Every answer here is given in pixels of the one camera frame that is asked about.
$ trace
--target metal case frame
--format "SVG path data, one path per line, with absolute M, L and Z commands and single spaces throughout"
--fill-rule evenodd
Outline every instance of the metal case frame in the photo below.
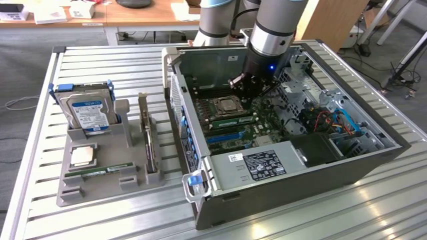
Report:
M 214 164 L 211 162 L 210 150 L 206 142 L 197 142 L 198 152 L 202 156 L 207 156 L 202 159 L 202 163 L 199 167 L 206 171 L 209 180 L 207 183 L 210 188 L 214 189 L 211 192 L 203 194 L 205 198 L 197 204 L 194 203 L 194 212 L 197 216 L 197 229 L 203 230 L 211 228 L 217 225 L 221 225 L 226 222 L 257 214 L 262 211 L 279 207 L 281 205 L 295 202 L 301 199 L 311 197 L 317 194 L 327 192 L 333 189 L 337 189 L 345 185 L 354 184 L 371 170 L 374 170 L 379 165 L 389 162 L 389 160 L 395 159 L 409 148 L 410 144 L 403 139 L 403 137 L 398 134 L 395 129 L 390 126 L 386 120 L 381 117 L 381 115 L 375 112 L 367 102 L 362 99 L 362 97 L 353 90 L 350 85 L 345 82 L 341 76 L 335 73 L 327 63 L 318 56 L 315 51 L 310 48 L 307 44 L 299 44 L 306 52 L 309 53 L 309 57 L 314 61 L 314 63 L 322 67 L 325 74 L 331 78 L 334 83 L 339 88 L 342 88 L 349 97 L 358 103 L 365 112 L 370 115 L 374 122 L 381 125 L 385 132 L 394 139 L 399 147 L 393 147 L 391 149 L 378 151 L 375 153 L 369 153 L 359 159 L 354 160 L 342 160 L 334 162 L 331 164 L 325 164 L 317 167 L 311 167 L 307 170 L 298 172 L 297 174 L 285 174 L 282 176 L 277 176 L 269 181 L 265 181 L 259 184 L 253 184 L 247 187 L 237 187 L 234 190 L 215 190 L 215 169 L 213 168 Z M 195 50 L 195 49 L 206 49 L 207 47 L 183 47 L 178 48 L 178 52 L 181 50 Z M 230 47 L 209 47 L 210 49 L 230 49 L 237 48 L 237 46 Z M 171 63 L 173 70 L 177 78 L 177 74 L 179 73 L 179 69 L 177 69 L 175 64 L 179 62 L 179 58 Z M 173 79 L 171 84 L 174 88 L 174 80 L 181 83 L 183 79 Z M 317 79 L 314 79 L 321 88 L 323 85 Z M 171 96 L 169 94 L 170 89 L 166 89 L 166 98 L 167 98 L 167 106 L 169 106 L 169 114 L 171 116 L 173 123 L 173 131 L 177 137 L 178 142 L 181 142 L 179 131 L 177 123 L 177 118 L 174 117 L 174 111 L 170 105 Z M 182 95 L 182 97 L 190 98 L 189 94 Z M 194 105 L 189 104 L 183 106 L 185 110 L 194 111 Z M 194 133 L 203 139 L 202 129 L 198 125 L 198 117 L 195 115 L 187 116 L 189 124 L 193 123 L 191 128 L 194 129 Z M 181 152 L 181 164 L 183 173 L 189 173 L 187 161 L 185 158 L 185 150 L 179 147 L 178 152 Z

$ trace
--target wooden desk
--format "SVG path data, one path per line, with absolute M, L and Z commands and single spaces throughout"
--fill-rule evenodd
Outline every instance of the wooden desk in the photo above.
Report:
M 178 0 L 153 0 L 149 7 L 131 9 L 121 6 L 115 0 L 107 6 L 107 25 L 121 26 L 189 26 L 199 25 L 199 21 L 178 21 L 171 3 Z
M 27 6 L 43 0 L 15 0 Z M 108 45 L 119 45 L 118 33 L 134 31 L 187 31 L 198 30 L 198 21 L 178 21 L 171 3 L 178 0 L 154 0 L 150 7 L 130 9 L 121 6 L 117 0 L 111 4 L 96 4 L 92 19 L 71 18 L 68 7 L 64 7 L 67 22 L 35 24 L 35 16 L 30 13 L 26 21 L 0 21 L 0 34 L 62 34 L 62 33 L 104 33 Z

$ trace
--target warning label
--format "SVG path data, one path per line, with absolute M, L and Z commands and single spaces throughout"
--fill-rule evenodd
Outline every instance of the warning label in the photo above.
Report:
M 243 156 L 243 159 L 255 181 L 265 180 L 287 173 L 275 150 Z

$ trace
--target paper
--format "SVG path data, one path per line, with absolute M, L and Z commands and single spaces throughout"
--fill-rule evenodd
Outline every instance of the paper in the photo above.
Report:
M 189 13 L 189 5 L 186 3 L 171 3 L 175 18 L 179 21 L 199 21 L 201 14 Z
M 64 9 L 59 6 L 38 5 L 34 9 L 35 24 L 67 22 Z

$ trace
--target wooden cabinet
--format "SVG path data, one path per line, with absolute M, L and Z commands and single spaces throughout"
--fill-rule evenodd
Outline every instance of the wooden cabinet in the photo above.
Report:
M 321 39 L 338 52 L 370 0 L 309 0 L 297 40 Z

